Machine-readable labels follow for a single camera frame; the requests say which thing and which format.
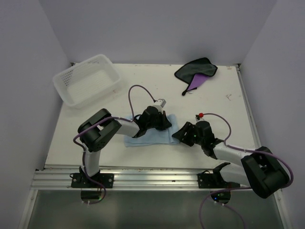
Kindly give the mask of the light blue towel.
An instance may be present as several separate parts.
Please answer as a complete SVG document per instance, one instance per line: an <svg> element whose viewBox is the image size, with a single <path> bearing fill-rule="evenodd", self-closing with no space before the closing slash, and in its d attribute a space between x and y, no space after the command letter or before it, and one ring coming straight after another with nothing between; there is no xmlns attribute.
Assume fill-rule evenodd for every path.
<svg viewBox="0 0 305 229"><path fill-rule="evenodd" d="M174 133L179 130L176 115L167 115L168 120L172 124L166 130L159 131L156 129L147 130L146 134L139 138L131 138L129 136L124 137L124 145L126 147L136 146L150 146L150 145L176 145L179 144L179 140L172 137Z"/></svg>

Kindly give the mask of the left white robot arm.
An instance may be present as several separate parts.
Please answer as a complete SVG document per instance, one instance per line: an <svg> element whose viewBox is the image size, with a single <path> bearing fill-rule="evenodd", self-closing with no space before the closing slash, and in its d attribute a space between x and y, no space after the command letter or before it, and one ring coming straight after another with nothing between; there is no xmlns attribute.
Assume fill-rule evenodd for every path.
<svg viewBox="0 0 305 229"><path fill-rule="evenodd" d="M165 131L173 127L166 113L156 106L148 106L137 118L114 117L103 108L86 120L78 128L78 134L73 139L80 139L83 147L81 169L84 172L82 181L88 187L98 184L100 172L99 160L101 150L116 135L125 135L131 138L140 138L148 130Z"/></svg>

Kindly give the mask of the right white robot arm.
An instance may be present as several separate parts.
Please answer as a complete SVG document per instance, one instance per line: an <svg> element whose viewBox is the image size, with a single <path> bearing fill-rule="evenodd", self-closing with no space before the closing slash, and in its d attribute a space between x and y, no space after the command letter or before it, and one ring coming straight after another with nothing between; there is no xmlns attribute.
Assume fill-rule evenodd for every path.
<svg viewBox="0 0 305 229"><path fill-rule="evenodd" d="M214 136L207 121L186 122L172 137L188 146L200 145L205 155L224 161L213 169L212 181L217 187L234 182L250 187L261 198L267 198L290 181L268 148L259 148L260 154L232 149Z"/></svg>

